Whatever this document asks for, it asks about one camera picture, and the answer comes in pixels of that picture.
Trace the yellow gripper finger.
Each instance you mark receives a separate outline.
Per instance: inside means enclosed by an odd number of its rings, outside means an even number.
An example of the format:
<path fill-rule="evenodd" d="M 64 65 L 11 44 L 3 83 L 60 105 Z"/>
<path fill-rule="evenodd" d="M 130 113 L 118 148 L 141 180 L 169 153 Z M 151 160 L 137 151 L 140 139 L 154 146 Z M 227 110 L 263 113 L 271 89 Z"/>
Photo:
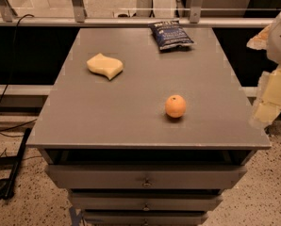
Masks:
<path fill-rule="evenodd" d="M 254 50 L 266 50 L 270 28 L 271 26 L 267 25 L 258 34 L 249 39 L 246 46 Z"/>

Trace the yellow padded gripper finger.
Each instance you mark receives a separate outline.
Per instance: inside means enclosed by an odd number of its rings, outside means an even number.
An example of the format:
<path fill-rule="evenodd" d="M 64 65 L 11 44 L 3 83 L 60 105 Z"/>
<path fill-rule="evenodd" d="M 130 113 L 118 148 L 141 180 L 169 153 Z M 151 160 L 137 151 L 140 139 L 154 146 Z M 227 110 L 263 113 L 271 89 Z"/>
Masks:
<path fill-rule="evenodd" d="M 250 124 L 258 129 L 271 125 L 281 113 L 281 65 L 259 78 Z"/>

